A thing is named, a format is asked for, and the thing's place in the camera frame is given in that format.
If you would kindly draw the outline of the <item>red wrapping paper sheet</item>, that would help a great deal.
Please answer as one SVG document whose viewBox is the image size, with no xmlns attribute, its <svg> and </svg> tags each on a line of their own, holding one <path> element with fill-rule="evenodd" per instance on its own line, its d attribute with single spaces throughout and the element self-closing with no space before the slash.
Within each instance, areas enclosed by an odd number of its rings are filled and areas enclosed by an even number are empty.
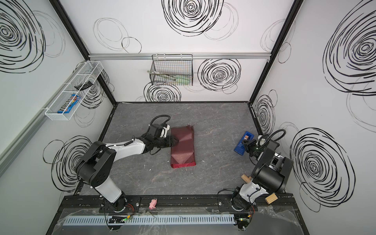
<svg viewBox="0 0 376 235">
<path fill-rule="evenodd" d="M 194 128 L 191 125 L 172 128 L 171 134 L 178 144 L 171 148 L 172 168 L 196 166 L 194 150 Z"/>
</svg>

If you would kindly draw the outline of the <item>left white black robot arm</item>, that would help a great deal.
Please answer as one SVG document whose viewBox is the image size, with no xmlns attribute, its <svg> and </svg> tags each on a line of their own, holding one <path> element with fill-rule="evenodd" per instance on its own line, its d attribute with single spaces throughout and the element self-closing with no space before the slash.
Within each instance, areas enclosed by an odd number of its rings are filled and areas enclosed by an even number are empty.
<svg viewBox="0 0 376 235">
<path fill-rule="evenodd" d="M 122 212 L 129 206 L 124 192 L 110 177 L 113 163 L 134 155 L 152 152 L 158 153 L 163 148 L 173 147 L 178 144 L 178 139 L 169 135 L 170 126 L 167 122 L 169 115 L 158 115 L 148 125 L 146 133 L 131 140 L 105 144 L 101 141 L 94 142 L 75 166 L 79 180 L 89 184 L 104 198 L 104 202 L 112 207 L 114 212 Z"/>
</svg>

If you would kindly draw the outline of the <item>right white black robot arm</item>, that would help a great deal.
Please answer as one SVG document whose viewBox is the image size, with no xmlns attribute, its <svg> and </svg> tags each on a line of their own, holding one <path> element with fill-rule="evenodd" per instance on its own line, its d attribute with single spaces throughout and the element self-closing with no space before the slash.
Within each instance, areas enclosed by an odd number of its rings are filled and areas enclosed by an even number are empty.
<svg viewBox="0 0 376 235">
<path fill-rule="evenodd" d="M 284 129 L 272 134 L 261 135 L 258 139 L 243 138 L 241 144 L 249 158 L 255 158 L 255 167 L 248 182 L 234 190 L 223 189 L 219 192 L 230 192 L 230 202 L 217 199 L 219 207 L 230 205 L 235 211 L 251 211 L 256 209 L 256 199 L 263 195 L 282 193 L 285 190 L 293 161 L 277 153 L 278 141 L 286 135 Z"/>
</svg>

